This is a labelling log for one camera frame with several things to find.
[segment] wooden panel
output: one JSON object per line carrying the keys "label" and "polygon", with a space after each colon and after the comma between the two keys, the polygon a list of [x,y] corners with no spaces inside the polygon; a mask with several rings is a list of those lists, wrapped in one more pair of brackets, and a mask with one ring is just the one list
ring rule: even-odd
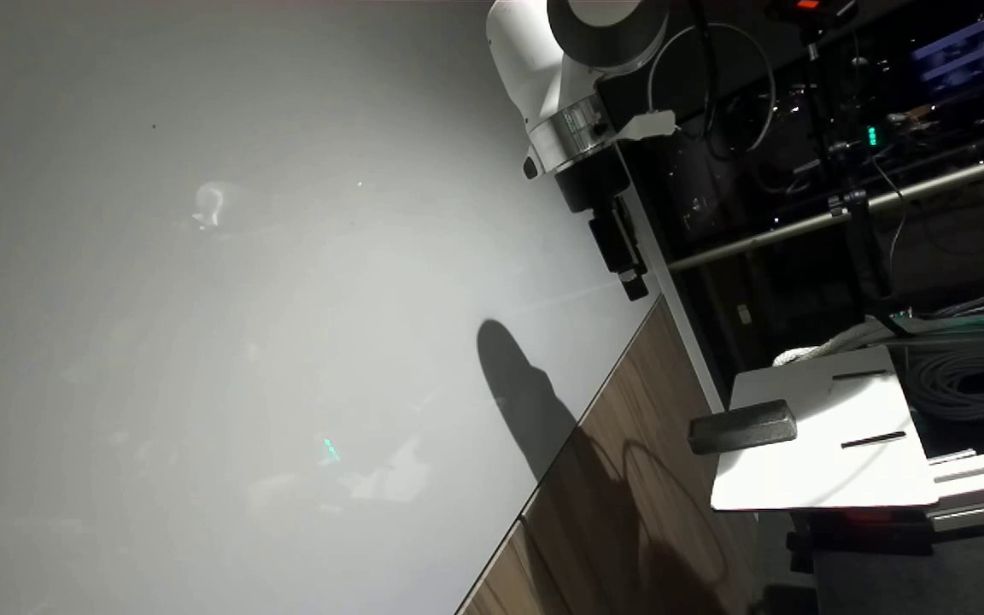
{"label": "wooden panel", "polygon": [[[552,396],[540,384],[523,389]],[[527,417],[527,425],[566,413],[555,398],[519,408],[543,415]],[[520,421],[518,412],[504,413],[508,424]],[[542,477],[524,526],[508,537],[462,612],[746,612],[753,517],[708,507],[716,460],[698,458],[686,443],[690,419],[707,412],[671,313],[659,301]],[[519,439],[529,459],[525,443]]]}
{"label": "wooden panel", "polygon": [[522,523],[507,534],[465,615],[569,615]]}

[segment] metal rail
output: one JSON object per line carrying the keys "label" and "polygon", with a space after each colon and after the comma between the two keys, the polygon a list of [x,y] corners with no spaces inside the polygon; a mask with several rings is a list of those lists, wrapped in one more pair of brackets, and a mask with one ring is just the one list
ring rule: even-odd
{"label": "metal rail", "polygon": [[[872,213],[887,211],[901,205],[905,199],[923,198],[938,194],[938,192],[951,190],[954,187],[967,184],[979,178],[984,178],[984,163],[975,164],[973,167],[962,168],[960,171],[946,175],[940,175],[939,178],[930,179],[927,182],[906,186],[902,188],[902,198],[899,198],[899,195],[894,194],[894,192],[879,195],[868,202],[868,209]],[[719,248],[708,249],[706,252],[694,254],[694,256],[688,256],[679,261],[668,262],[667,267],[672,272],[684,272],[686,269],[700,267],[700,265],[705,265],[707,262],[719,261],[721,258],[750,252],[751,249],[763,248],[763,246],[782,242],[792,237],[799,237],[811,231],[825,229],[827,226],[840,225],[842,222],[847,221],[848,218],[850,218],[850,214],[847,211],[841,215],[818,214],[815,217],[795,222],[792,225],[781,226],[780,229],[766,231],[765,233],[754,235],[754,237],[747,237],[745,240],[719,246]]]}

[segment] wood grain surface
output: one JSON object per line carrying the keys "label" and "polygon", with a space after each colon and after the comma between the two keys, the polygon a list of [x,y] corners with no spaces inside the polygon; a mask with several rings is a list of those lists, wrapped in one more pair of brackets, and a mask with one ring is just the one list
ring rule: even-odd
{"label": "wood grain surface", "polygon": [[707,412],[659,301],[462,612],[746,612],[753,517],[710,509],[716,460],[686,443]]}

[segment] robotic arm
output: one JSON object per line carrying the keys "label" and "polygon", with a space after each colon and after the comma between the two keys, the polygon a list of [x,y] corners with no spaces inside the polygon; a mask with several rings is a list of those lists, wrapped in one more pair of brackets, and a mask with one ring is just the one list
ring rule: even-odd
{"label": "robotic arm", "polygon": [[[667,0],[497,0],[487,22],[496,69],[530,136],[524,174],[552,174],[573,213],[593,211],[594,240],[632,300],[647,296],[647,267],[620,197],[630,187],[617,149],[626,132],[613,130],[596,86],[652,59],[668,12]],[[675,130],[669,112],[646,124],[633,138]]]}

